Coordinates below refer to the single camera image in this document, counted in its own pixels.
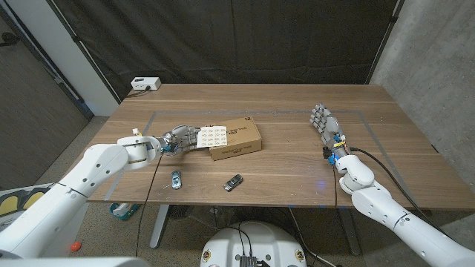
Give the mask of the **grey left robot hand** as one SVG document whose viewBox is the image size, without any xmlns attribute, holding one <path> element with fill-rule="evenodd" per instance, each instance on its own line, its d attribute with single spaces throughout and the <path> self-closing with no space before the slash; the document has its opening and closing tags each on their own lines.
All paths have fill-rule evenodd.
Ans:
<svg viewBox="0 0 475 267">
<path fill-rule="evenodd" d="M 175 155 L 181 152 L 192 151 L 197 148 L 197 136 L 200 128 L 179 125 L 173 130 L 158 137 L 161 152 L 166 155 Z"/>
</svg>

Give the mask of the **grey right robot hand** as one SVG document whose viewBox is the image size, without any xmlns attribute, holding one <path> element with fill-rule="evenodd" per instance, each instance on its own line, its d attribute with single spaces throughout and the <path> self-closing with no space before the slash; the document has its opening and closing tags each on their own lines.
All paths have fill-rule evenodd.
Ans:
<svg viewBox="0 0 475 267">
<path fill-rule="evenodd" d="M 350 154 L 338 120 L 323 104 L 316 105 L 312 109 L 309 121 L 321 135 L 321 140 L 328 151 L 338 158 Z"/>
</svg>

